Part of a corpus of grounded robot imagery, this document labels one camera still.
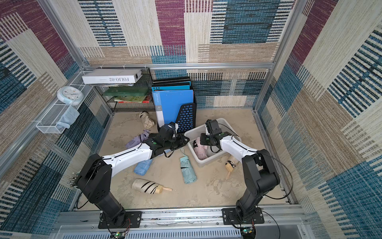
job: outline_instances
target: green book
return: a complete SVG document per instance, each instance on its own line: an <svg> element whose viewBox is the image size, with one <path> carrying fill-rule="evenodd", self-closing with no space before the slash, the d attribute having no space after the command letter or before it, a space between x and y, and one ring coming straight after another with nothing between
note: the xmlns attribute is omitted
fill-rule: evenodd
<svg viewBox="0 0 382 239"><path fill-rule="evenodd" d="M139 86L117 86L110 87L103 95L104 96L145 96L149 91L148 87Z"/></svg>
<svg viewBox="0 0 382 239"><path fill-rule="evenodd" d="M114 101L116 102L137 102L142 103L146 96L116 96Z"/></svg>

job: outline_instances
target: blue folded umbrella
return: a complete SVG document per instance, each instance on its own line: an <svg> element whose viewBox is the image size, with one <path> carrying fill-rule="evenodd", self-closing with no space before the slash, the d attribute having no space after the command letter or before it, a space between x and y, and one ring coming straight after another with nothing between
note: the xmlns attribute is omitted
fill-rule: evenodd
<svg viewBox="0 0 382 239"><path fill-rule="evenodd" d="M180 149L180 151L184 155L184 157L180 158L180 169L182 170L183 179L185 180L185 184L190 184L195 182L197 178L188 156L184 154L185 150Z"/></svg>

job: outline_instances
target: striped fabric wall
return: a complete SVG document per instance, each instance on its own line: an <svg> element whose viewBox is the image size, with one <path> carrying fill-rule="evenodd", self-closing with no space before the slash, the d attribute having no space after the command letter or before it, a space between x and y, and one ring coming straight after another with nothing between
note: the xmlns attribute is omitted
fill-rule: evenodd
<svg viewBox="0 0 382 239"><path fill-rule="evenodd" d="M35 0L0 0L0 154L79 69ZM109 119L90 92L61 135L38 133L0 179L0 238L47 238Z"/></svg>
<svg viewBox="0 0 382 239"><path fill-rule="evenodd" d="M379 0L308 0L260 106L316 238L381 238L381 62Z"/></svg>
<svg viewBox="0 0 382 239"><path fill-rule="evenodd" d="M295 0L49 1L86 61L99 66L272 62ZM190 76L198 107L252 107L266 72L157 70L153 78Z"/></svg>

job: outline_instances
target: white plastic bin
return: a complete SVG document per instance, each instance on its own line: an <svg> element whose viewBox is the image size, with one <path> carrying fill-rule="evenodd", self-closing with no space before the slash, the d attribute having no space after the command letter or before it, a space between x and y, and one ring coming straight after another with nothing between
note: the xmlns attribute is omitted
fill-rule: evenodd
<svg viewBox="0 0 382 239"><path fill-rule="evenodd" d="M223 119L223 118L219 118L219 119L216 119L216 121L219 123L219 124L223 124L223 125L226 125L229 127L229 129L231 129L235 134L236 132L234 131L234 129L232 129L231 125L228 124L228 122ZM227 129L227 127L223 126L223 125L219 125L220 128L222 129L223 132L229 132L232 134L232 132ZM194 157L194 159L196 160L197 164L199 165L199 167L203 167L209 163L212 163L213 161L217 160L218 158L220 157L223 157L224 155L228 154L226 151L223 151L223 150L220 150L220 152L218 153L213 153L210 149L210 147L208 147L207 149L207 156L208 158L204 159L204 160L200 160L197 156L196 156L196 153L194 151L194 147L193 147L193 142L194 140L197 138L197 137L200 137L200 134L201 133L205 133L206 132L206 125L203 124L201 126L198 126L196 128L193 128L192 130L189 130L185 133L185 136L188 137L190 139L190 141L187 143L187 146L188 148L191 150L191 153ZM218 147L216 146L212 146L212 150L214 152L217 152L219 149Z"/></svg>

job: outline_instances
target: metal bracket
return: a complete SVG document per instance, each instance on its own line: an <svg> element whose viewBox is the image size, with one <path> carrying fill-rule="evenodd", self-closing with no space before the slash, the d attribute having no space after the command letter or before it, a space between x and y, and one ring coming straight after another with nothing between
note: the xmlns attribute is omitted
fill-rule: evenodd
<svg viewBox="0 0 382 239"><path fill-rule="evenodd" d="M130 219L130 228L139 228L141 225L142 212L141 211L127 211L126 217ZM111 221L106 223L105 220L100 220L98 229L113 229L113 228L127 228L129 226L127 220L124 225L116 226Z"/></svg>
<svg viewBox="0 0 382 239"><path fill-rule="evenodd" d="M222 213L224 225L252 224L251 221L239 221L236 208L223 208ZM264 223L261 208L256 208L256 212L254 212L251 219L253 219L254 224Z"/></svg>

